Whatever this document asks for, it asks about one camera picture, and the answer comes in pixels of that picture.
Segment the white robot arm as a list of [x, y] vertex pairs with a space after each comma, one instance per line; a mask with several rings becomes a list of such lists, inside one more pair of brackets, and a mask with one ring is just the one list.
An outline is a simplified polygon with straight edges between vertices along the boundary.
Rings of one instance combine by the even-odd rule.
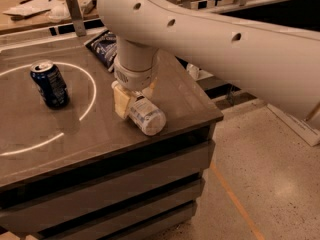
[[128, 89], [155, 77], [165, 50], [317, 127], [320, 41], [270, 24], [185, 9], [167, 0], [97, 0], [98, 14], [117, 37], [115, 74]]

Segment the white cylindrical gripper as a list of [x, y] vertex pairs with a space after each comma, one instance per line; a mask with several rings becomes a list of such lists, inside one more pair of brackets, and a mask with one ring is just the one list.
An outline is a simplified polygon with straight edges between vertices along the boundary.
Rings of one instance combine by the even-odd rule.
[[122, 85], [113, 87], [115, 112], [120, 118], [126, 119], [129, 115], [129, 109], [135, 101], [132, 91], [142, 91], [146, 98], [152, 98], [157, 85], [157, 73], [158, 64], [144, 71], [133, 71], [125, 68], [118, 58], [115, 59], [114, 76]]

